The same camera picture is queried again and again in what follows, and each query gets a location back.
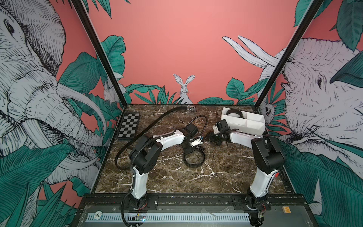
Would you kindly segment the long black belt s-curved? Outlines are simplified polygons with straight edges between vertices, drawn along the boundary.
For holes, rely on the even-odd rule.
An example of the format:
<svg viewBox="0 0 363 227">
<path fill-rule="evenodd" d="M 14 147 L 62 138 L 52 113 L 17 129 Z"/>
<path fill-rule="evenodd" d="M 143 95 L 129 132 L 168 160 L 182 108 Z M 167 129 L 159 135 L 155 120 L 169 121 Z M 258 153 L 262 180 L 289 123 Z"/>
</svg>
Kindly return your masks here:
<svg viewBox="0 0 363 227">
<path fill-rule="evenodd" d="M 239 116 L 239 118 L 244 119 L 244 115 L 243 115 L 243 113 L 242 113 L 240 110 L 238 110 L 238 109 L 229 109 L 229 110 L 226 112 L 226 115 L 230 115 L 230 114 L 236 114 L 236 115 L 238 115 L 238 116 Z"/>
</svg>

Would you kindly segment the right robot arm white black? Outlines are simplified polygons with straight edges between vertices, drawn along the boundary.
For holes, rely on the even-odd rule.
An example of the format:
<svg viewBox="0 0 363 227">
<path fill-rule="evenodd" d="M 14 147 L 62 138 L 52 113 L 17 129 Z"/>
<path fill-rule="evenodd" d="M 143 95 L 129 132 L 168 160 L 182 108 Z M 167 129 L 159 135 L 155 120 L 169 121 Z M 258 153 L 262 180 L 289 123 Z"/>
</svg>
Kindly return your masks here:
<svg viewBox="0 0 363 227">
<path fill-rule="evenodd" d="M 206 141 L 216 146 L 221 146 L 222 142 L 226 141 L 252 149 L 257 171 L 249 193 L 254 198 L 267 195 L 273 177 L 285 163 L 285 157 L 276 137 L 266 133 L 252 135 L 239 129 L 231 129 L 225 119 L 213 126 L 213 131 L 206 135 Z"/>
</svg>

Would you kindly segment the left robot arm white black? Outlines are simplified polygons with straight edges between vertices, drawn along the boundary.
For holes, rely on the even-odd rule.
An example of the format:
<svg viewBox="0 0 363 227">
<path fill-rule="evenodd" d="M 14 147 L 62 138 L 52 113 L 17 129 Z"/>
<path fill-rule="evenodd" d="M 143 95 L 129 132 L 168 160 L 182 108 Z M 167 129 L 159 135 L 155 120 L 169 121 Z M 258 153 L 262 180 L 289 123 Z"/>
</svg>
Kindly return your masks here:
<svg viewBox="0 0 363 227">
<path fill-rule="evenodd" d="M 197 137 L 197 133 L 198 128 L 190 123 L 185 128 L 175 129 L 162 135 L 144 134 L 129 155 L 133 174 L 130 197 L 139 201 L 146 195 L 148 173 L 157 164 L 161 152 L 167 148 L 180 145 L 185 165 L 192 168 L 201 166 L 205 161 L 204 148 L 201 146 L 204 137 L 202 135 Z M 187 155 L 194 152 L 201 154 L 201 162 L 187 162 Z"/>
</svg>

